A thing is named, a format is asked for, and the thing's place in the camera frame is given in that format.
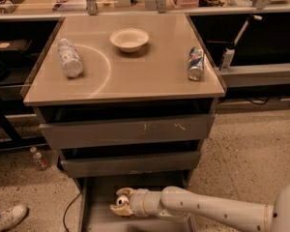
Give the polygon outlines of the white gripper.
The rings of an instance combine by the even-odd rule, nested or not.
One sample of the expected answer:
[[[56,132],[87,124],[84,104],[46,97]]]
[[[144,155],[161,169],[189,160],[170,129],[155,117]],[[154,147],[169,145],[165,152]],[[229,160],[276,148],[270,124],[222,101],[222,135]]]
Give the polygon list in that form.
[[[124,203],[123,205],[111,205],[111,211],[120,217],[130,217],[132,214],[137,217],[146,217],[144,208],[145,195],[148,192],[145,188],[120,188],[116,191],[116,195],[125,195],[130,197],[130,205]]]

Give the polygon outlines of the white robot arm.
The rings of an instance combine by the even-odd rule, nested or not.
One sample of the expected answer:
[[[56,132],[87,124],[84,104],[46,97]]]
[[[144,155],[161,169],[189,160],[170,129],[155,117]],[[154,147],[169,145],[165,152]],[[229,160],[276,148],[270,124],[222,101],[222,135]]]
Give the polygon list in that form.
[[[185,221],[195,214],[241,232],[290,232],[290,185],[273,205],[206,196],[178,187],[161,191],[121,188],[116,195],[110,209],[120,217]]]

